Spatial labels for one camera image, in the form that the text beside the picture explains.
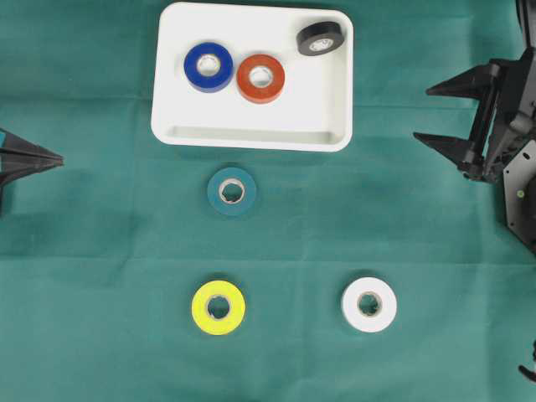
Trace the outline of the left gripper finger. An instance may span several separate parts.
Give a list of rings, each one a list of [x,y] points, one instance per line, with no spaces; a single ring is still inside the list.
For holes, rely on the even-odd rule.
[[[61,167],[62,165],[62,158],[2,158],[1,201],[3,201],[4,188],[11,182],[35,173],[42,173],[53,168]]]
[[[63,157],[1,129],[1,153],[62,161]]]

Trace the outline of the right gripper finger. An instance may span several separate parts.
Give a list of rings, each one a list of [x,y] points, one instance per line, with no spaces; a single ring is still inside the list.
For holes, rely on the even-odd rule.
[[[414,132],[413,136],[429,148],[437,151],[443,157],[453,162],[463,172],[467,172],[474,158],[473,142],[459,137],[449,137],[427,133]]]
[[[498,64],[480,64],[428,88],[425,93],[432,96],[481,99],[484,92],[496,84],[500,71]]]

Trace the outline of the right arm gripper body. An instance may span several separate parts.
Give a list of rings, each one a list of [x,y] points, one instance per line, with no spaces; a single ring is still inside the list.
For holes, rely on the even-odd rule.
[[[496,84],[479,101],[469,141],[474,158],[466,178],[493,183],[535,131],[535,48],[518,60],[492,59]]]

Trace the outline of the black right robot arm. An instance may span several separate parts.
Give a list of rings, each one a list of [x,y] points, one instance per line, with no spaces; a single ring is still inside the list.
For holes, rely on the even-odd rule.
[[[490,59],[427,89],[427,95],[478,102],[467,139],[414,137],[472,181],[503,182],[508,228],[535,249],[535,3],[516,3],[525,50],[517,60]]]

